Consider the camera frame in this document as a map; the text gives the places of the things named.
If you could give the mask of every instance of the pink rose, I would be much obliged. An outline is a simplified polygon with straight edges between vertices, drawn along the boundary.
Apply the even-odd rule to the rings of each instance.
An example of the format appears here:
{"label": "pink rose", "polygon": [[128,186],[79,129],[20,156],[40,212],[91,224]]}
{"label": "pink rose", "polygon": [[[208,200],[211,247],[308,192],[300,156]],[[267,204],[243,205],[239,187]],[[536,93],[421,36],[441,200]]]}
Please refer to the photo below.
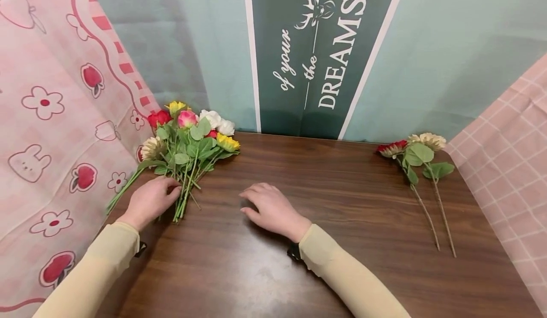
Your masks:
{"label": "pink rose", "polygon": [[205,138],[214,138],[214,139],[216,139],[217,138],[217,131],[216,130],[211,130],[208,135],[205,135]]}
{"label": "pink rose", "polygon": [[183,110],[179,114],[179,127],[190,128],[198,123],[198,116],[192,110]]}

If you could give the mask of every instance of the green backdrop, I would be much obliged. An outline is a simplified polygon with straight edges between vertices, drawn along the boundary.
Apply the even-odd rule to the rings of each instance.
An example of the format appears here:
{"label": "green backdrop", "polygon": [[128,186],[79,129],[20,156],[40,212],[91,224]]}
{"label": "green backdrop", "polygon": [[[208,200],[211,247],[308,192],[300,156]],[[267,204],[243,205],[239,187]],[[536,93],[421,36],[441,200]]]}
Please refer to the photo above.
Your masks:
{"label": "green backdrop", "polygon": [[[374,142],[434,131],[449,139],[547,51],[543,0],[366,0],[362,15],[359,4],[342,12],[354,0],[99,1],[159,102],[211,107],[245,131]],[[389,6],[395,14],[378,34]],[[361,21],[343,27],[340,19]],[[296,72],[285,68],[294,85],[287,91],[273,75],[288,76],[283,29]],[[342,84],[325,92],[327,72],[341,74],[332,53],[349,45],[334,38],[346,33],[341,40],[354,39],[354,50],[342,59]],[[309,69],[312,56],[308,80],[302,64]],[[334,97],[328,90],[339,90],[334,109],[330,98],[318,106]]]}

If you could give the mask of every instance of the flower bouquet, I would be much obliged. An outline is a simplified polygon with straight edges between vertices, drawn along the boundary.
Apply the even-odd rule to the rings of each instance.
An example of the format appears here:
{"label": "flower bouquet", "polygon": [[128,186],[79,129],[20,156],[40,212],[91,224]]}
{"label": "flower bouquet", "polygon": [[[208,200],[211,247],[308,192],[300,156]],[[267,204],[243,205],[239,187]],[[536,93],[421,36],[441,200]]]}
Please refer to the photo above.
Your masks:
{"label": "flower bouquet", "polygon": [[410,135],[407,140],[392,142],[389,145],[380,145],[377,148],[377,152],[386,158],[394,159],[398,162],[402,171],[406,175],[406,178],[410,182],[410,188],[414,192],[414,195],[416,195],[418,203],[420,203],[420,206],[424,210],[425,216],[427,217],[427,221],[429,223],[429,227],[433,231],[435,246],[437,247],[437,250],[440,250],[439,238],[437,237],[435,226],[433,225],[431,216],[427,211],[427,207],[425,207],[424,205],[424,201],[421,199],[416,189],[416,185],[418,184],[418,175],[416,174],[416,172],[414,172],[413,167],[424,167],[423,175],[425,178],[431,179],[433,183],[435,189],[435,197],[439,204],[440,212],[443,217],[443,223],[445,225],[446,232],[450,241],[450,249],[452,250],[453,256],[456,257],[456,247],[454,247],[454,242],[452,239],[452,234],[450,233],[450,228],[448,225],[448,220],[446,218],[443,201],[439,193],[439,187],[437,186],[441,178],[451,174],[454,171],[454,165],[447,162],[432,163],[432,160],[435,157],[435,152],[442,150],[443,148],[445,148],[445,146],[445,138],[441,137],[440,135],[426,132],[420,135]]}
{"label": "flower bouquet", "polygon": [[154,168],[155,174],[172,177],[182,186],[173,217],[173,222],[179,222],[188,200],[191,198],[195,202],[191,191],[195,187],[201,189],[199,179],[212,171],[220,159],[239,154],[240,143],[231,138],[234,135],[233,122],[222,119],[215,111],[202,110],[197,116],[183,102],[173,101],[166,107],[168,112],[161,110],[148,116],[156,136],[144,142],[141,149],[143,161],[108,204],[107,213],[145,169]]}

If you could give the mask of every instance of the beige sleeve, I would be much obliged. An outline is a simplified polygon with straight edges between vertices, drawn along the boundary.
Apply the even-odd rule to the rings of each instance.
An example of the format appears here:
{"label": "beige sleeve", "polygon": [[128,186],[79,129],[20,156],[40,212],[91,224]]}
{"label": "beige sleeve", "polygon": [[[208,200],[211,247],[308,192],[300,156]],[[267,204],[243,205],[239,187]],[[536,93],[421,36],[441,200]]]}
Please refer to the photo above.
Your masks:
{"label": "beige sleeve", "polygon": [[33,317],[95,317],[108,290],[129,267],[139,245],[138,232],[130,225],[120,222],[107,225]]}
{"label": "beige sleeve", "polygon": [[309,228],[299,246],[307,267],[324,279],[356,318],[410,318],[382,282],[318,225]]}

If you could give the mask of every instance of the mint green wall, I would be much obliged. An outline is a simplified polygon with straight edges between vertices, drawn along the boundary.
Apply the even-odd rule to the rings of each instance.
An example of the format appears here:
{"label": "mint green wall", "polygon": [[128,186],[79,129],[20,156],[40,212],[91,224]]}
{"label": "mint green wall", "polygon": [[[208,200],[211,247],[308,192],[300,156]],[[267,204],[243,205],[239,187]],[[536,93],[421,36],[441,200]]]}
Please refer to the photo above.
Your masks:
{"label": "mint green wall", "polygon": [[[159,102],[255,130],[245,0],[99,0]],[[547,51],[542,0],[400,0],[345,139],[452,138]]]}

